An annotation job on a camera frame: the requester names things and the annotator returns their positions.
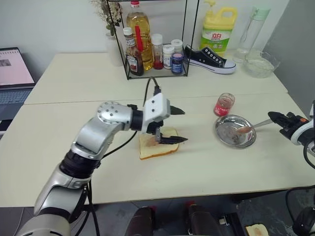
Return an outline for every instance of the yellow detergent bottle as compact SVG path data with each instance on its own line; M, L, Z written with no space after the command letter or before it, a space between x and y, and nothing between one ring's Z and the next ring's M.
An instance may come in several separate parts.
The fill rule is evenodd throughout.
M216 2L214 0L205 0L204 2L210 5L210 10L206 13L203 21L200 49L208 46L223 57L237 18L237 9L223 7L217 14L214 14L212 7ZM225 12L231 12L232 16L224 17Z

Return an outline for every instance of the yellow bottle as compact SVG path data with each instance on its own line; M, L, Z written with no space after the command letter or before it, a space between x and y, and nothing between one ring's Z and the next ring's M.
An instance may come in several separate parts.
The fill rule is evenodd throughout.
M127 26L132 28L135 39L137 38L135 28L139 26L143 45L143 51L141 52L143 67L145 70L150 70L153 67L150 24L147 15L139 8L139 1L131 1L131 12L127 15Z
M210 10L206 13L203 21L200 49L208 46L219 56L223 57L231 32L237 18L237 9L233 7L223 7L217 14L214 14L212 7L214 0L205 0L210 5ZM231 12L231 17L224 17L225 12Z

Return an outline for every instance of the glass jar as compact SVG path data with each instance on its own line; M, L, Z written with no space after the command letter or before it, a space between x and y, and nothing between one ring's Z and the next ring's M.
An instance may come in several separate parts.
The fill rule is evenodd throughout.
M174 46L167 44L163 46L163 64L165 69L172 69L172 55L175 52Z
M183 42L180 39L173 39L171 45L175 48L175 53L183 52Z
M163 36L155 33L151 36L153 50L153 68L156 70L163 69Z
M214 113L219 116L226 116L235 102L235 97L231 93L223 93L218 98L216 106L214 108Z
M172 73L175 75L180 75L183 72L183 54L174 53L172 55Z

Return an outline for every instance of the white table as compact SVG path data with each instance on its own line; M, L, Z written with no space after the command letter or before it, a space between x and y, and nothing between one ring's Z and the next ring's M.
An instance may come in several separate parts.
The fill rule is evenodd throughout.
M26 104L143 99L146 82L128 81L123 67L111 66L106 53L57 54ZM240 65L231 75L190 66L188 77L158 78L158 82L169 98L287 92L274 74L256 79Z
M186 111L172 116L174 126L189 138L171 155L140 160L138 137L103 160L93 175L94 203L244 193L311 185L314 170L302 147L293 145L276 124L257 129L247 149L225 146L215 136L217 97L172 98ZM141 100L128 101L140 105ZM80 127L99 102L25 105L0 142L0 207L33 206L54 167L63 159ZM302 114L288 94L237 95L232 114L255 124L268 111ZM120 132L111 148L132 132Z

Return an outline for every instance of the black sneaker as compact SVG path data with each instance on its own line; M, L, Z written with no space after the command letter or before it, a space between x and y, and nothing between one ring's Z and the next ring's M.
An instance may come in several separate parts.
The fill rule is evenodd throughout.
M232 74L236 69L236 64L220 57L208 47L204 47L200 51L185 47L185 54L190 55L190 65L200 66L217 74Z

